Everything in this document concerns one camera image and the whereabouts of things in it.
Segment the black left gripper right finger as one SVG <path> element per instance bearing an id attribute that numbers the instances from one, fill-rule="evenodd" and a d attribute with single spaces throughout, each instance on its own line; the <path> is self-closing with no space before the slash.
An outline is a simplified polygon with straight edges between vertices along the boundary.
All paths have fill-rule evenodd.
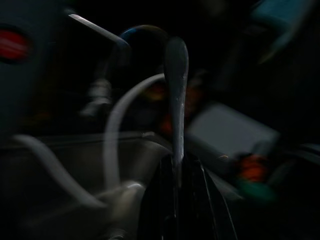
<path id="1" fill-rule="evenodd" d="M 237 233 L 216 184 L 201 161 L 188 154 L 182 162 L 181 240 L 236 240 Z"/>

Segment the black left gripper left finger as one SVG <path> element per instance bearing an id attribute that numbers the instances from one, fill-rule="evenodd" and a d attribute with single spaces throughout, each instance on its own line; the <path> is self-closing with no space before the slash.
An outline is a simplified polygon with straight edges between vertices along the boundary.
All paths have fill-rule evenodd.
<path id="1" fill-rule="evenodd" d="M 158 163 L 140 206 L 139 238 L 141 240 L 175 240 L 177 219 L 172 157 Z"/>

